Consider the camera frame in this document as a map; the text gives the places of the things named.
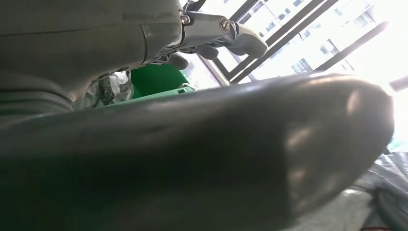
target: building window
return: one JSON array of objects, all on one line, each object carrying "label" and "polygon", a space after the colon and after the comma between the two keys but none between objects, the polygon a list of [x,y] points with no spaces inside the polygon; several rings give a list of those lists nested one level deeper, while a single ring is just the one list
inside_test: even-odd
[{"label": "building window", "polygon": [[257,12],[264,4],[260,1],[258,4],[256,4],[253,8],[252,11]]},{"label": "building window", "polygon": [[335,55],[339,52],[339,49],[334,45],[332,40],[328,39],[324,42],[324,44],[320,47],[320,51],[323,54],[330,54],[330,55]]},{"label": "building window", "polygon": [[267,32],[271,31],[276,25],[274,23],[270,23],[267,27]]},{"label": "building window", "polygon": [[305,59],[301,59],[298,63],[293,65],[292,69],[296,74],[313,71],[312,67],[310,67],[310,65],[306,62]]},{"label": "building window", "polygon": [[374,22],[373,18],[368,12],[364,12],[362,15],[357,17],[354,22],[361,28],[367,26],[369,23]]},{"label": "building window", "polygon": [[303,34],[300,34],[300,38],[302,40],[305,40],[307,37],[309,37],[313,31],[319,29],[321,27],[320,23],[314,24],[313,26],[309,27]]},{"label": "building window", "polygon": [[303,2],[303,0],[296,0],[296,1],[293,2],[293,5],[294,5],[294,6],[298,6],[298,5],[300,5],[302,2]]},{"label": "building window", "polygon": [[338,15],[338,16],[342,16],[343,15],[343,13],[342,13],[342,11],[340,11],[339,9],[334,9],[334,12]]},{"label": "building window", "polygon": [[251,17],[252,15],[250,13],[247,13],[238,23],[245,24]]}]

